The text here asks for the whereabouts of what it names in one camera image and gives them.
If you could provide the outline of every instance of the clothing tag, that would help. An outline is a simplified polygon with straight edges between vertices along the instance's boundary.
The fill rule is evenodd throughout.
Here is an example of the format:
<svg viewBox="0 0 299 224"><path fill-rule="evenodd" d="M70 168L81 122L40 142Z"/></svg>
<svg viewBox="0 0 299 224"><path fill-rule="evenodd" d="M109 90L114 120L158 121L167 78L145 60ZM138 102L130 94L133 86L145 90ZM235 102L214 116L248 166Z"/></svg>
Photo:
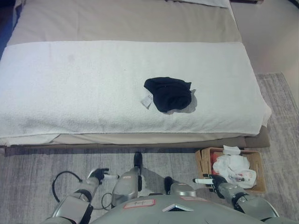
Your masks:
<svg viewBox="0 0 299 224"><path fill-rule="evenodd" d="M241 153L240 149L238 147L229 147L223 145L223 153L225 155L239 155Z"/></svg>
<svg viewBox="0 0 299 224"><path fill-rule="evenodd" d="M149 94L146 96L141 103L148 109L150 107L150 104L153 102L153 95Z"/></svg>

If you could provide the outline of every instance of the mattress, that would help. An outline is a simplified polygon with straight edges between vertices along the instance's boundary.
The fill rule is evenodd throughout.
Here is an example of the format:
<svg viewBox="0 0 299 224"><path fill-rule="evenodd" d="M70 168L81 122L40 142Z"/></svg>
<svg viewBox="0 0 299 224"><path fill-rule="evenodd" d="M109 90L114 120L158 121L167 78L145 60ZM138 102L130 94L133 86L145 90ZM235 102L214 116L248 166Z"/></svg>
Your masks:
<svg viewBox="0 0 299 224"><path fill-rule="evenodd" d="M162 0L27 0L8 45L44 41L241 42L230 8ZM3 138L14 144L164 144L242 133L61 134Z"/></svg>

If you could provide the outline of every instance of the wire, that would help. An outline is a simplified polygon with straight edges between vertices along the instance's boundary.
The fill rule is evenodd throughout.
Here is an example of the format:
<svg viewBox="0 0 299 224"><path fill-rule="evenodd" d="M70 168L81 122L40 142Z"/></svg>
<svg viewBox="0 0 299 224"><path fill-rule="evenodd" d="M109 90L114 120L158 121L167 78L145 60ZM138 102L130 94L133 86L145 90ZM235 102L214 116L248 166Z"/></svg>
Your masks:
<svg viewBox="0 0 299 224"><path fill-rule="evenodd" d="M53 182L52 182L52 193L53 193L53 196L55 197L55 199L56 199L56 201L59 203L60 202L60 200L59 200L59 198L57 197L57 195L56 195L56 192L55 192L55 182L56 182L56 180L57 180L57 178L61 175L61 174L64 174L64 173L69 173L69 174L73 174L77 179L78 179L78 181L79 182L82 182L82 179L77 175L77 174L75 174L75 173L73 173L73 172L71 172L71 171L62 171L62 172L60 172L59 174L57 174L57 176L55 177L55 179L53 180Z"/></svg>
<svg viewBox="0 0 299 224"><path fill-rule="evenodd" d="M75 174L75 173L73 173L73 172L71 172L71 171L62 171L62 172L60 172L59 174L57 174L57 176L55 177L55 179L53 180L53 182L52 182L52 193L53 193L53 196L55 197L55 200L59 203L60 202L60 200L59 200L59 198L57 197L57 194L56 194L56 192L55 192L55 182L56 182L56 180L57 180L57 178L61 175L61 174L64 174L64 173L69 173L69 174L72 174L72 175L74 175L77 179L78 179L78 181L79 182L82 182L83 180L77 175L77 174ZM106 196L106 195L112 195L111 193L109 193L109 192L107 192L107 193L105 193L103 196L102 196L102 198L101 198L101 205L102 205L102 208L94 208L94 210L106 210L106 211L109 211L110 209L107 209L110 205L111 205L111 202L109 203L109 205L107 205L107 206L104 206L104 197Z"/></svg>
<svg viewBox="0 0 299 224"><path fill-rule="evenodd" d="M107 209L110 205L111 205L111 202L109 203L109 205L105 206L103 201L104 201L104 197L106 195L112 195L111 193L107 192L105 193L103 196L102 196L102 199L101 199L101 205L102 205L102 208L93 208L94 210L106 210L106 211L109 211L110 209Z"/></svg>

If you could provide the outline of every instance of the white tag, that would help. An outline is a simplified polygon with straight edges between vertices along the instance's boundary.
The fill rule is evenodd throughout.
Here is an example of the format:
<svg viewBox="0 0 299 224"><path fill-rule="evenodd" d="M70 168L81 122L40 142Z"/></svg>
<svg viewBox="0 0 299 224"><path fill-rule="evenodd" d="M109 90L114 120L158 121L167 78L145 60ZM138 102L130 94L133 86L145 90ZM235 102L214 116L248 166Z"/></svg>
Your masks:
<svg viewBox="0 0 299 224"><path fill-rule="evenodd" d="M132 208L139 208L139 207L149 207L156 204L155 199L146 199L141 201L134 201L127 203L123 208L124 209L132 209Z"/></svg>
<svg viewBox="0 0 299 224"><path fill-rule="evenodd" d="M149 94L146 96L141 103L148 109L150 107L150 104L153 102L153 94Z"/></svg>
<svg viewBox="0 0 299 224"><path fill-rule="evenodd" d="M240 149L236 146L236 147L229 147L229 146L225 146L223 145L223 154L225 155L239 155L241 153Z"/></svg>

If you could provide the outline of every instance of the bed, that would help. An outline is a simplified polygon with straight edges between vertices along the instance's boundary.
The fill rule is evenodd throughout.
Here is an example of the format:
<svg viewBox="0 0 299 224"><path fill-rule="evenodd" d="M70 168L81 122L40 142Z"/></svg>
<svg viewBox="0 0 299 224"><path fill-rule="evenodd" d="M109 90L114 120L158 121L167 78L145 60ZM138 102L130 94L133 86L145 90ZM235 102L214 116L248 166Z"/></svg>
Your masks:
<svg viewBox="0 0 299 224"><path fill-rule="evenodd" d="M269 146L271 111L229 1L218 2L227 7L17 1L20 17L0 62L0 145ZM144 81L160 76L192 82L193 110L141 105Z"/></svg>

